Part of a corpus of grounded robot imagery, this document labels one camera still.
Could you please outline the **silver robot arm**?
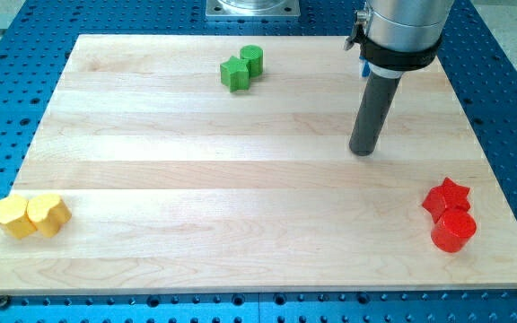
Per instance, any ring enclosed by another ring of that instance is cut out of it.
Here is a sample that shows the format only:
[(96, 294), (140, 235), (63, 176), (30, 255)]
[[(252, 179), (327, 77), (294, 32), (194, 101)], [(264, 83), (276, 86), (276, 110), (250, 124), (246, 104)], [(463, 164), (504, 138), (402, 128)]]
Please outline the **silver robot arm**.
[(354, 13), (344, 50), (359, 46), (372, 73), (399, 79), (434, 61), (452, 5), (453, 0), (367, 0)]

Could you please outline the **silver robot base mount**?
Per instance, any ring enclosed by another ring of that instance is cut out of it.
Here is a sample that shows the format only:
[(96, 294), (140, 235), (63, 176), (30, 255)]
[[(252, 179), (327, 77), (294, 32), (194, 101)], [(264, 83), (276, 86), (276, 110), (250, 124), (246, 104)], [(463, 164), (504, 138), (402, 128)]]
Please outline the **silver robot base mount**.
[(206, 0), (207, 18), (299, 17), (299, 0)]

